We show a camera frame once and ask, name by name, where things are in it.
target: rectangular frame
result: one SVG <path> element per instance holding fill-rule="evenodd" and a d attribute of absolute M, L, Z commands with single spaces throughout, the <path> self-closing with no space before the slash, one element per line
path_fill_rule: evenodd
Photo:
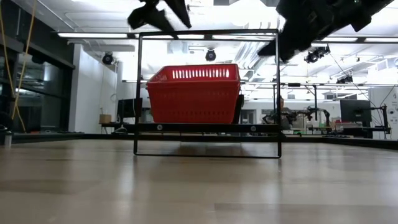
<path fill-rule="evenodd" d="M 176 32 L 142 32 L 138 38 L 138 66 L 137 66 L 137 82 L 136 82 L 136 99 L 140 98 L 141 94 L 141 70 L 142 70 L 142 42 L 145 37 L 148 36 L 165 36 L 165 35 L 204 35 L 203 40 L 213 40 L 212 35 L 228 35 L 228 34 L 252 34 L 252 33 L 263 33 L 263 34 L 274 34 L 276 52 L 275 57 L 279 58 L 279 30 L 278 29 L 233 29 L 233 30 L 185 30 Z M 276 90 L 277 90 L 277 124 L 275 125 L 246 125 L 246 124 L 141 124 L 139 123 L 140 114 L 136 113 L 135 125 L 134 125 L 134 149 L 133 152 L 137 156 L 179 156 L 179 157 L 232 157 L 232 158 L 261 158 L 261 159 L 279 159 L 282 157 L 282 128 L 281 123 L 281 112 L 280 112 L 280 62 L 276 60 Z M 238 133 L 274 133 L 277 135 L 277 156 L 265 157 L 265 156 L 214 156 L 214 155 L 181 155 L 181 154 L 141 154 L 138 153 L 138 140 L 140 139 L 141 131 L 176 131 L 176 132 L 232 132 Z M 222 138 L 215 138 L 217 141 L 221 141 Z"/>

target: wooden floor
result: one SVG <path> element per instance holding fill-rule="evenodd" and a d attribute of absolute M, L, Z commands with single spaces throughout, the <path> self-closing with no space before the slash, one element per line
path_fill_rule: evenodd
<path fill-rule="evenodd" d="M 199 153 L 275 148 L 140 148 L 195 145 Z M 0 149 L 0 224 L 398 223 L 398 152 L 284 144 L 283 153 L 281 160 L 134 157 L 131 141 L 14 145 Z"/>

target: person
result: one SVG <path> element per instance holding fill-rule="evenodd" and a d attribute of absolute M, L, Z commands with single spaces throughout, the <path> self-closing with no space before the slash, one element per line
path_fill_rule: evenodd
<path fill-rule="evenodd" d="M 280 105 L 279 106 L 280 106 L 280 111 L 281 112 L 286 112 L 286 113 L 291 113 L 292 112 L 292 110 L 290 110 L 288 107 L 284 107 L 285 106 L 285 100 L 283 99 L 283 97 L 280 97 Z M 276 113 L 277 112 L 275 111 L 275 112 L 271 113 L 270 115 L 263 117 L 262 120 L 265 123 L 276 123 L 275 122 L 275 120 L 277 118 L 277 114 Z M 280 121 L 281 121 L 280 125 L 282 126 L 283 130 L 292 129 L 292 126 L 290 125 L 289 120 L 287 119 L 286 115 L 282 115 Z"/>

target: monitor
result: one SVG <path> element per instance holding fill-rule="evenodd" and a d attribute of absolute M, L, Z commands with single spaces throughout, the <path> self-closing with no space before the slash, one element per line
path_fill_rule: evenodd
<path fill-rule="evenodd" d="M 341 121 L 370 123 L 370 108 L 371 102 L 368 100 L 340 100 Z"/>
<path fill-rule="evenodd" d="M 136 116 L 137 108 L 141 110 L 142 98 L 137 99 L 126 99 L 118 101 L 118 115 L 121 118 L 134 118 Z"/>

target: red basket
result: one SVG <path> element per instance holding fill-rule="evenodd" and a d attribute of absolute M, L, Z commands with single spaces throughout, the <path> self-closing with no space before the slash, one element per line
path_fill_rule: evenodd
<path fill-rule="evenodd" d="M 156 123 L 230 124 L 239 88 L 236 64 L 166 66 L 147 83 Z"/>

